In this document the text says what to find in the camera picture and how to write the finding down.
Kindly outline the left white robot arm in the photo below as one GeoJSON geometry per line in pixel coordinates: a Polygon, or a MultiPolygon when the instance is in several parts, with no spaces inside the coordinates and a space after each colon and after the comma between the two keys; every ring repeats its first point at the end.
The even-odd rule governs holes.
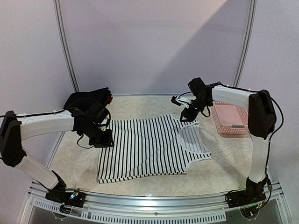
{"type": "Polygon", "coordinates": [[[85,111],[77,107],[60,111],[17,114],[7,111],[1,115],[0,158],[9,167],[16,168],[51,190],[60,203],[69,199],[69,191],[45,163],[35,158],[29,147],[38,142],[45,153],[49,137],[75,132],[88,138],[90,147],[110,147],[113,144],[112,132],[108,129],[111,121],[110,111],[100,103],[93,103],[85,111]]]}

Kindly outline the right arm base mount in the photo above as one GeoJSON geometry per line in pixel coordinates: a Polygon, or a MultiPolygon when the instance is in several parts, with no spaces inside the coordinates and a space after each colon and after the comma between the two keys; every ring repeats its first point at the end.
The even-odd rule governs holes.
{"type": "Polygon", "coordinates": [[[250,179],[246,180],[245,190],[231,190],[225,195],[225,201],[228,204],[229,208],[240,207],[244,205],[255,204],[261,202],[257,206],[257,209],[260,210],[264,207],[270,200],[272,193],[272,185],[268,185],[268,190],[270,191],[269,196],[267,197],[264,192],[264,186],[266,182],[255,183],[250,179]]]}

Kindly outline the black white striped garment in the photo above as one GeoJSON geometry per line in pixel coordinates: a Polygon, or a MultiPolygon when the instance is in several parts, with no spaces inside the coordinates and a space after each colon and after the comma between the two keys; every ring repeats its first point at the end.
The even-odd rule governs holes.
{"type": "Polygon", "coordinates": [[[194,163],[212,158],[199,133],[199,122],[173,115],[113,120],[114,146],[99,150],[98,183],[187,173],[194,163]]]}

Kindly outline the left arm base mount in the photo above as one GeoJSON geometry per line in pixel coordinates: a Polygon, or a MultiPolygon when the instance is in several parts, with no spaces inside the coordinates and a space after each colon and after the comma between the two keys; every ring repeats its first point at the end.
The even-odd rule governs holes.
{"type": "Polygon", "coordinates": [[[45,198],[66,206],[83,208],[86,193],[79,189],[67,188],[62,178],[58,174],[54,174],[57,176],[58,183],[52,189],[47,189],[45,198]]]}

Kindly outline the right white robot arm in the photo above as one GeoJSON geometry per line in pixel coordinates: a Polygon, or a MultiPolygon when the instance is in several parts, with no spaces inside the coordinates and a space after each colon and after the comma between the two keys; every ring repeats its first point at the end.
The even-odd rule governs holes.
{"type": "Polygon", "coordinates": [[[247,184],[265,184],[270,154],[270,143],[275,133],[277,121],[274,99],[267,90],[253,91],[224,85],[221,82],[205,84],[201,78],[194,78],[188,83],[194,99],[182,95],[173,97],[172,103],[183,105],[180,120],[194,121],[198,113],[209,108],[215,101],[244,108],[248,111],[248,130],[253,142],[252,163],[247,184]]]}

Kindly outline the black t-shirt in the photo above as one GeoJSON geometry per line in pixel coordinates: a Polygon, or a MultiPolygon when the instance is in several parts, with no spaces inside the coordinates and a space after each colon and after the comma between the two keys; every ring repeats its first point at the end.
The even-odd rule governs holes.
{"type": "Polygon", "coordinates": [[[94,91],[74,92],[65,102],[64,109],[78,108],[85,111],[95,102],[106,106],[110,104],[112,99],[113,97],[108,87],[94,91]]]}

